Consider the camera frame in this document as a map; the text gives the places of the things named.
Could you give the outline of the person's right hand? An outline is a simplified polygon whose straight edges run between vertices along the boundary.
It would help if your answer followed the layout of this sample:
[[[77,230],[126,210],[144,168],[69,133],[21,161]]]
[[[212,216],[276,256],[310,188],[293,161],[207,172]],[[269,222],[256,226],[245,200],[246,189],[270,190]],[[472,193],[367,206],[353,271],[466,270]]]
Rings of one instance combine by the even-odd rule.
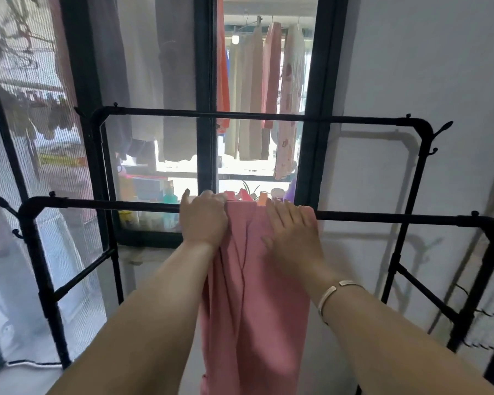
[[[277,214],[278,201],[268,200],[265,205],[272,228],[269,237],[276,241],[275,250],[269,254],[283,272],[304,285],[311,274],[324,263],[318,223],[317,230],[305,226],[301,215],[302,205],[294,205],[294,226],[283,228]]]

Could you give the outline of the pink hanging shirt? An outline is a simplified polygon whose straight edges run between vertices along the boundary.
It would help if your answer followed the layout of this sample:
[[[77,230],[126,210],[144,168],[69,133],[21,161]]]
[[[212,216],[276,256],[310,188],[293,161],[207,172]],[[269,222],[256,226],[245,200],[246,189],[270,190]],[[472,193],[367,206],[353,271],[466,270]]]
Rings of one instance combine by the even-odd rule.
[[[282,26],[272,22],[266,33],[262,59],[262,113],[276,114],[280,81]]]

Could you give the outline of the orange hanging garment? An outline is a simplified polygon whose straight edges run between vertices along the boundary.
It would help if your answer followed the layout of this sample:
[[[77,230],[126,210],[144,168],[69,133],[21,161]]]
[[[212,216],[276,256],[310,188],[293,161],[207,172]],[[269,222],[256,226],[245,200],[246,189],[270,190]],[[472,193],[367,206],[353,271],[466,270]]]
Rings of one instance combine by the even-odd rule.
[[[230,112],[229,63],[225,43],[223,0],[217,0],[217,111]]]

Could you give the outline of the dark hanging garment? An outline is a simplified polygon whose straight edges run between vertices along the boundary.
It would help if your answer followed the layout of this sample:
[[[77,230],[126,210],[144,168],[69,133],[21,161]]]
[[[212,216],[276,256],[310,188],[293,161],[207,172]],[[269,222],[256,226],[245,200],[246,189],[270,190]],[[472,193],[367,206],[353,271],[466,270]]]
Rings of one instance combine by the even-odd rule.
[[[87,0],[87,4],[103,105],[118,103],[129,107],[130,90],[117,1]],[[152,167],[154,144],[133,137],[129,115],[109,117],[106,123],[108,144],[116,155],[118,165],[127,157],[132,157],[136,159],[136,164]]]

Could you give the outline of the teal plastic bottle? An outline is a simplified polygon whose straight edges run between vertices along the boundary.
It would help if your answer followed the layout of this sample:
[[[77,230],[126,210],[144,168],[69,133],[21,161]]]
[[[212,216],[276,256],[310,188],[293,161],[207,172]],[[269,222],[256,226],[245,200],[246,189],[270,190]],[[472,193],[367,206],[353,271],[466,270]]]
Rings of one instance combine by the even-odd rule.
[[[174,187],[168,182],[164,189],[163,203],[178,204],[178,197],[175,195]],[[163,225],[167,232],[175,232],[178,225],[178,213],[163,213]]]

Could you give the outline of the sock drying hanger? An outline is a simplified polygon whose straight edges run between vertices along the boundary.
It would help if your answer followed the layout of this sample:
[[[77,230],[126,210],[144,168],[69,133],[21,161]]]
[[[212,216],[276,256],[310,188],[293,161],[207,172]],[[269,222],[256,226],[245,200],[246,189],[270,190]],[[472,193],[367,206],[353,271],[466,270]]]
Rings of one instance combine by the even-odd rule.
[[[10,92],[0,86],[0,100],[8,127],[17,137],[34,140],[38,133],[53,140],[57,129],[72,131],[76,126],[73,107],[63,94]]]

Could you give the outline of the pink garment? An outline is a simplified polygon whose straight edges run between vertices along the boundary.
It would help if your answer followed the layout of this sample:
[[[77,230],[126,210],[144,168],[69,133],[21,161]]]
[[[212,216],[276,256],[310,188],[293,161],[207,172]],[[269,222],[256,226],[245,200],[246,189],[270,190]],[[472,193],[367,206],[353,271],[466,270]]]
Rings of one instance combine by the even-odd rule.
[[[201,395],[296,395],[310,299],[270,261],[264,206],[227,201],[228,230],[204,284]]]

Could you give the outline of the green potted plant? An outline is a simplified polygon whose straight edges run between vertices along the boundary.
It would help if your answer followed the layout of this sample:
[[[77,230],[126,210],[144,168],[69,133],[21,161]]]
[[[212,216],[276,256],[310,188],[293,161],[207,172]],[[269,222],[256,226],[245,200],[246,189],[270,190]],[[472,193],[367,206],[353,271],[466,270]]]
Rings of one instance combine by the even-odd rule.
[[[255,187],[251,188],[249,184],[256,185]],[[242,180],[242,188],[239,190],[238,194],[240,197],[240,200],[242,201],[258,201],[259,200],[259,189],[260,189],[260,184],[257,184],[256,182],[250,182],[250,181],[245,181]]]

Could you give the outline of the blue box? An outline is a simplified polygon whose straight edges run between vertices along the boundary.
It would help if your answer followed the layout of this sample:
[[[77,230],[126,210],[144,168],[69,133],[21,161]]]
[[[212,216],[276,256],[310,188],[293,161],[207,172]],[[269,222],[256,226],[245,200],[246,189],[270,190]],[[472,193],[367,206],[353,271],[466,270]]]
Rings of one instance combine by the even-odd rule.
[[[133,176],[130,178],[134,192],[141,201],[162,201],[164,199],[164,190],[168,180],[161,177],[140,177]]]

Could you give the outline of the person's right forearm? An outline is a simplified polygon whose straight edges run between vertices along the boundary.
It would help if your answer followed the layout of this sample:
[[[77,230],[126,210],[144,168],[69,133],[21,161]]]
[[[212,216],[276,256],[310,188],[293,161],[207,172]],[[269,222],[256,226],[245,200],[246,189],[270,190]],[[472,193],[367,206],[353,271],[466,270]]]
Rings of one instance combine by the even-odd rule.
[[[303,287],[322,305],[364,395],[494,395],[479,372],[326,263]]]

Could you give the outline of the black metal clothes rack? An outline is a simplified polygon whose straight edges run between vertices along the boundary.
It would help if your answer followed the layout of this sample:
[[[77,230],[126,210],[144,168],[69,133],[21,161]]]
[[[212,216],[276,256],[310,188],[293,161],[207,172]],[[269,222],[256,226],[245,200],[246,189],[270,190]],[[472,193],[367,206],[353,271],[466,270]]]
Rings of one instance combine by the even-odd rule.
[[[136,211],[136,212],[164,212],[178,213],[179,206],[175,204],[157,204],[144,202],[127,202],[116,201],[113,194],[114,185],[110,184],[107,169],[110,167],[110,159],[105,155],[107,146],[105,145],[106,130],[104,123],[112,115],[137,115],[137,116],[156,116],[156,117],[176,117],[176,118],[196,118],[198,123],[214,123],[216,119],[238,119],[238,120],[278,120],[280,122],[303,122],[311,124],[358,124],[358,125],[385,125],[412,127],[421,138],[418,160],[412,181],[412,188],[409,192],[407,207],[403,214],[387,213],[366,213],[366,212],[333,212],[333,211],[316,211],[316,217],[324,221],[346,221],[346,222],[363,222],[363,223],[388,223],[399,224],[400,231],[392,254],[386,282],[384,284],[381,301],[387,303],[390,291],[397,273],[404,276],[412,285],[415,286],[430,302],[432,302],[440,312],[446,316],[453,324],[447,348],[457,352],[460,345],[464,343],[467,333],[474,321],[475,312],[480,303],[483,293],[485,292],[490,278],[494,273],[494,218],[482,216],[477,211],[471,215],[459,216],[431,216],[415,215],[412,213],[415,198],[419,190],[422,179],[423,169],[426,160],[430,155],[437,152],[437,148],[430,150],[433,140],[443,131],[452,126],[453,121],[444,124],[437,132],[434,132],[432,126],[424,119],[412,118],[410,114],[406,117],[399,118],[381,118],[381,117],[353,117],[353,116],[327,116],[314,117],[298,114],[262,114],[253,112],[198,112],[187,110],[156,109],[156,108],[131,108],[120,107],[117,103],[113,106],[103,106],[92,113],[90,118],[90,127],[96,135],[95,151],[102,164],[101,171],[101,196],[100,199],[70,199],[62,198],[51,193],[48,196],[35,196],[23,201],[18,211],[12,209],[9,203],[0,197],[0,207],[10,212],[19,222],[20,231],[13,230],[13,234],[22,239],[28,249],[28,254],[32,262],[39,298],[44,312],[44,316],[49,324],[53,337],[55,348],[63,370],[72,364],[67,341],[64,334],[58,302],[93,272],[99,265],[112,256],[116,256],[118,249],[113,229],[112,211]],[[43,247],[35,223],[36,218],[46,208],[79,208],[97,211],[108,211],[105,216],[106,226],[108,229],[108,249],[100,257],[82,272],[78,273],[66,284],[54,289],[52,279],[48,270]],[[433,292],[425,287],[421,281],[416,279],[400,263],[402,248],[406,239],[407,230],[411,224],[422,225],[442,225],[478,228],[484,232],[489,243],[484,256],[482,257],[481,267],[478,270],[474,283],[468,293],[460,312],[455,312],[443,300],[438,298]]]

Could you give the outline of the person's left hand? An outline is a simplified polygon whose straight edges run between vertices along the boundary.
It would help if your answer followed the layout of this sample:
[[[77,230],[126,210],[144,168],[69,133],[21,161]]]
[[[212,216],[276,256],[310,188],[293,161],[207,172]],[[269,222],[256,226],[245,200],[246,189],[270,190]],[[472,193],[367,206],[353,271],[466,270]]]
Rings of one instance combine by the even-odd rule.
[[[192,198],[190,205],[180,204],[179,224],[183,242],[190,245],[205,244],[216,251],[229,224],[225,203],[224,194],[205,190]]]

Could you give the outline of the mesh screen door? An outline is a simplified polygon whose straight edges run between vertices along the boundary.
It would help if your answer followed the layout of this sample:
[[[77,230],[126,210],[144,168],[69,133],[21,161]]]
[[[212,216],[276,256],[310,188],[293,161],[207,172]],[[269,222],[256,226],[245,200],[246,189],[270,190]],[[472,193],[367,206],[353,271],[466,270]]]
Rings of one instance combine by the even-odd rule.
[[[91,199],[59,0],[0,0],[0,197]],[[0,353],[59,368],[18,219],[0,207]]]

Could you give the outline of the person's left forearm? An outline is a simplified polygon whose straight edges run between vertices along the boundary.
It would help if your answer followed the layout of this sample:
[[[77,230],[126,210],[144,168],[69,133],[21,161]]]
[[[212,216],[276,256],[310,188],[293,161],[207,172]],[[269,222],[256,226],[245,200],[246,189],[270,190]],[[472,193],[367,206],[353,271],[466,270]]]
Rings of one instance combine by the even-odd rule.
[[[217,245],[184,241],[47,395],[178,395]]]

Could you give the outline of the grey hanging garment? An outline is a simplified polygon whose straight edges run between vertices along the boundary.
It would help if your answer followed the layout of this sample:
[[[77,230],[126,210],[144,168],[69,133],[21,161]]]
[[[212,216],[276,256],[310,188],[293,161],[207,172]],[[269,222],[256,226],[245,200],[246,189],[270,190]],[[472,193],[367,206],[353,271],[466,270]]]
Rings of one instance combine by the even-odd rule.
[[[155,0],[163,108],[196,110],[193,0]],[[197,120],[165,117],[163,153],[168,161],[190,160],[197,153]]]

